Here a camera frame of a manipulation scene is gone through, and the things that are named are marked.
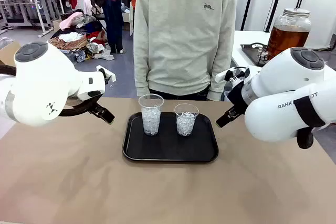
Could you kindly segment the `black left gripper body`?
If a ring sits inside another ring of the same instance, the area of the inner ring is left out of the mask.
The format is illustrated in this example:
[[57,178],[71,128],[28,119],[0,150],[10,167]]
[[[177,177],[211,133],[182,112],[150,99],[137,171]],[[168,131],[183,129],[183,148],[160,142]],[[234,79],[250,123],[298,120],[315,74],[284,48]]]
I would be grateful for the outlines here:
[[104,116],[106,108],[99,105],[96,101],[93,101],[88,109],[88,112],[94,116]]

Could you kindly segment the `brown cardboard box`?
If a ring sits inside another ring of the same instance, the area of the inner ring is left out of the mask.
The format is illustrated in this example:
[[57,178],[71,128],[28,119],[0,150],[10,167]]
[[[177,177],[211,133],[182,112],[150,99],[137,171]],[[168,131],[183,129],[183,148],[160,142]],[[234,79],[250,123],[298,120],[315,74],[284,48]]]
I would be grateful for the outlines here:
[[0,65],[15,66],[14,55],[21,45],[14,41],[0,49]]

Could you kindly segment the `dark metal handled tray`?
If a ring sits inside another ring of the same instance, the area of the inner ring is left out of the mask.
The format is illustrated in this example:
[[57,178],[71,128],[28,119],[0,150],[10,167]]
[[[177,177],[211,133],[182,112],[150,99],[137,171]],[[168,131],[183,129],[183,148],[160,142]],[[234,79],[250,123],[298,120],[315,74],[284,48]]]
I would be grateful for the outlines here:
[[241,44],[241,49],[249,60],[258,67],[263,67],[268,62],[267,46],[258,42]]

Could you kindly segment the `person's right forearm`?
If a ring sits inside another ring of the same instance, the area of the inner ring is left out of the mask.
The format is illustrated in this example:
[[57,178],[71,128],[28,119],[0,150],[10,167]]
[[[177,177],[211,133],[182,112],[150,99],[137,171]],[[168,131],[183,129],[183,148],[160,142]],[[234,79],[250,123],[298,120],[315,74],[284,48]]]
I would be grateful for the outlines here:
[[141,97],[150,93],[148,88],[147,75],[149,71],[149,48],[148,37],[134,35],[134,81],[137,96]]

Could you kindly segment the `black plastic serving tray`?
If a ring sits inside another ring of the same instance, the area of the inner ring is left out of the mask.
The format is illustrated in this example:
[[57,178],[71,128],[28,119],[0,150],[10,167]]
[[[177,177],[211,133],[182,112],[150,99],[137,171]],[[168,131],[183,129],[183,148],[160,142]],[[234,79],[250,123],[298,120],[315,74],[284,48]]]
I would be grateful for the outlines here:
[[173,112],[161,113],[159,132],[154,136],[145,134],[140,112],[131,115],[122,151],[126,158],[134,162],[209,163],[219,154],[208,117],[199,114],[191,135],[180,136]]

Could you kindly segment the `grey background workbench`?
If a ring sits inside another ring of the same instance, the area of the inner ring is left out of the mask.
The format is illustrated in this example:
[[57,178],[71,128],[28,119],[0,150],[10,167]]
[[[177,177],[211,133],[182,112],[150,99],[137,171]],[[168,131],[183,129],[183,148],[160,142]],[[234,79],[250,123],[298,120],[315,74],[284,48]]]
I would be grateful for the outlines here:
[[0,34],[14,27],[36,27],[43,37],[64,13],[61,0],[0,0]]

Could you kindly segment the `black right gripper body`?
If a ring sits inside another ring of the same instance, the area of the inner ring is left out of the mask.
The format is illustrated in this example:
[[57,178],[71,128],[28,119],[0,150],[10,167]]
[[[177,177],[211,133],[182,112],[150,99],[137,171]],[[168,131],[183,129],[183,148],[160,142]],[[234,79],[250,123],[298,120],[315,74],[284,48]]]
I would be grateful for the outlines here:
[[244,87],[243,80],[236,84],[227,95],[229,101],[233,104],[233,108],[237,113],[245,113],[247,109],[247,103],[242,96],[242,89]]

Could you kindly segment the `pile of mixed clothes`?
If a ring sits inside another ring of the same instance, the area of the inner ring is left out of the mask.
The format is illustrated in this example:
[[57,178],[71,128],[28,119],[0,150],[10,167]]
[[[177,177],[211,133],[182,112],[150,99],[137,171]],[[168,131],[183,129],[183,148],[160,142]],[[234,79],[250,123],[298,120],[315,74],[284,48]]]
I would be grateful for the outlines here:
[[114,60],[107,32],[95,17],[74,12],[56,24],[54,30],[48,43],[59,49],[72,63],[88,59]]

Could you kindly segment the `person's left forearm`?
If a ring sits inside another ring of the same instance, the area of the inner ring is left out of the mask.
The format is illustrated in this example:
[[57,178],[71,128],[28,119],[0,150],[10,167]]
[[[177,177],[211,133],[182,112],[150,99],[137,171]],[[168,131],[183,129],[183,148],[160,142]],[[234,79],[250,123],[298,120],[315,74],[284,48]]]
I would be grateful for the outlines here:
[[217,52],[213,61],[212,74],[211,74],[211,86],[208,91],[207,99],[211,101],[220,101],[224,87],[225,80],[219,82],[216,81],[216,76],[230,68],[232,60],[234,37],[221,38],[218,43]]

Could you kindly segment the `short clear iced cup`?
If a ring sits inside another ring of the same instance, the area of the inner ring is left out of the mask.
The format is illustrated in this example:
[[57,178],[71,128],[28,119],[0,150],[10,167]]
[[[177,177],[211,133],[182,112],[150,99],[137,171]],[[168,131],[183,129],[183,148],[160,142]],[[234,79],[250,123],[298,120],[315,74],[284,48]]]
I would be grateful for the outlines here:
[[192,133],[199,109],[189,103],[178,104],[174,109],[176,115],[176,129],[180,136],[189,136]]

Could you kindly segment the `tall clear iced cup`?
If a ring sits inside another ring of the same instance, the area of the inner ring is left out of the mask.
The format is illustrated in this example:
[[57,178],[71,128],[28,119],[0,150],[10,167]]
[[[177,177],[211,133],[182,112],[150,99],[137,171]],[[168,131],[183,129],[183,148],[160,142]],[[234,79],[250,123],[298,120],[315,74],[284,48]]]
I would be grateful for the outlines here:
[[146,135],[154,136],[159,131],[161,108],[164,99],[158,94],[145,94],[138,99],[141,107],[143,129]]

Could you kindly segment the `person in cream sweatshirt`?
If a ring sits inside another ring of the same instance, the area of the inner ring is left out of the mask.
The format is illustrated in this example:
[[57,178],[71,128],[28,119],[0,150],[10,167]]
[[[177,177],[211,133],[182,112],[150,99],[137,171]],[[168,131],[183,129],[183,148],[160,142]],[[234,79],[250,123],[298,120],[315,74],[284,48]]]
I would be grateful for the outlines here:
[[234,37],[237,0],[136,0],[134,35],[148,37],[150,93],[206,101],[221,38]]

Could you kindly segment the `glass tea dispenser jar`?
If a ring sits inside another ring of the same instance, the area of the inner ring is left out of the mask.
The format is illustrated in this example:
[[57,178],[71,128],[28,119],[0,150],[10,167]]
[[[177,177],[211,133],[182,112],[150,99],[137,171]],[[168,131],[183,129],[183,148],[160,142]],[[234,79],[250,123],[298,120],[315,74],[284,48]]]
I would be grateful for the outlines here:
[[302,8],[285,8],[274,22],[267,45],[267,60],[284,50],[303,47],[311,30],[310,11]]

